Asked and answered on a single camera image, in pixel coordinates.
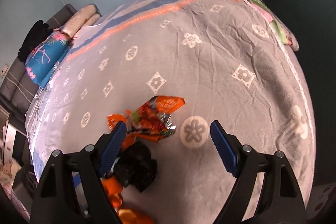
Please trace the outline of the black clothing pile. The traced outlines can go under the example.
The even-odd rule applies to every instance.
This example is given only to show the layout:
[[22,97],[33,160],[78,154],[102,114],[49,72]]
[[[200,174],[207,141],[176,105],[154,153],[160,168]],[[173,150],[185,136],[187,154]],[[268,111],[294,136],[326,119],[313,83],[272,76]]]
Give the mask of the black clothing pile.
[[52,32],[53,29],[42,20],[38,20],[36,23],[34,23],[18,51],[19,61],[25,63],[29,54],[43,41],[45,41]]

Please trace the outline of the grey patterned bed blanket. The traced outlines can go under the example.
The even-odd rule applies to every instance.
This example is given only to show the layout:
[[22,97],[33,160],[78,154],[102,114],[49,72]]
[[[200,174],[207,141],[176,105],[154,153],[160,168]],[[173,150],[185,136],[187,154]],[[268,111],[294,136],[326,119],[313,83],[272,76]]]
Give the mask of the grey patterned bed blanket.
[[76,152],[108,132],[107,116],[154,96],[185,105],[177,131],[149,142],[158,176],[126,205],[156,223],[212,223],[233,185],[210,138],[217,120],[256,151],[285,153],[304,201],[315,126],[294,35],[254,0],[137,0],[85,27],[26,115],[35,176],[52,151]]

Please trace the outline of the blue floral folded quilt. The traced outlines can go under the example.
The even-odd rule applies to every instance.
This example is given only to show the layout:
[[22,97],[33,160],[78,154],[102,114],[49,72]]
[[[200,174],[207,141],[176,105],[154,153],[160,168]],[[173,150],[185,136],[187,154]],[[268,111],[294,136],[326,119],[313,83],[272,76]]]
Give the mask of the blue floral folded quilt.
[[60,31],[53,31],[48,38],[30,53],[25,69],[31,81],[44,88],[58,65],[69,51],[70,37]]

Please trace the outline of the beige folded quilt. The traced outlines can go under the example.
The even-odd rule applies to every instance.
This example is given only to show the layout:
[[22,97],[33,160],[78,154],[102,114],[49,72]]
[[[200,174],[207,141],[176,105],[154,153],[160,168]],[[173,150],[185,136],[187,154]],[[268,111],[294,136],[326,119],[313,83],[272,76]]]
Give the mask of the beige folded quilt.
[[97,12],[94,5],[87,5],[77,11],[62,27],[62,33],[73,38],[82,28],[94,25],[101,15]]

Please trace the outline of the black plastic bag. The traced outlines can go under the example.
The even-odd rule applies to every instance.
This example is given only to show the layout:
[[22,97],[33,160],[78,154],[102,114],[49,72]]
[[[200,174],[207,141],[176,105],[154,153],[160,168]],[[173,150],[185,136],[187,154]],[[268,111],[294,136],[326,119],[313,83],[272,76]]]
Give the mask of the black plastic bag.
[[123,187],[134,186],[140,193],[151,186],[157,177],[157,161],[142,142],[135,142],[121,153],[112,174]]

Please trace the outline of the orange snack wrapper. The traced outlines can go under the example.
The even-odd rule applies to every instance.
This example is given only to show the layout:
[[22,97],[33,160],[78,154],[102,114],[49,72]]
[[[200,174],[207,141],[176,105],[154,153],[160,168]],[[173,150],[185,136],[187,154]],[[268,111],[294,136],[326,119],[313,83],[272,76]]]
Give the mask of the orange snack wrapper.
[[107,116],[107,124],[111,130],[118,122],[126,124],[123,150],[139,139],[157,143],[175,134],[177,127],[171,115],[185,104],[185,100],[181,97],[154,96],[136,110],[126,110],[124,114]]

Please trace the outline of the grey padded headboard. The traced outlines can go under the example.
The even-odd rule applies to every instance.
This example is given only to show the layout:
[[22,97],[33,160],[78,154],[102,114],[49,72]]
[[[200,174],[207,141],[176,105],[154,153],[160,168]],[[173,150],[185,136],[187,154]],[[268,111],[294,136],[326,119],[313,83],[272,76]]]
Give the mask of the grey padded headboard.
[[[64,25],[76,9],[70,4],[65,5],[47,22],[53,30]],[[33,100],[38,86],[26,73],[25,63],[17,57],[11,65],[1,85],[1,107],[9,113],[9,122],[18,130],[25,132],[25,114]]]

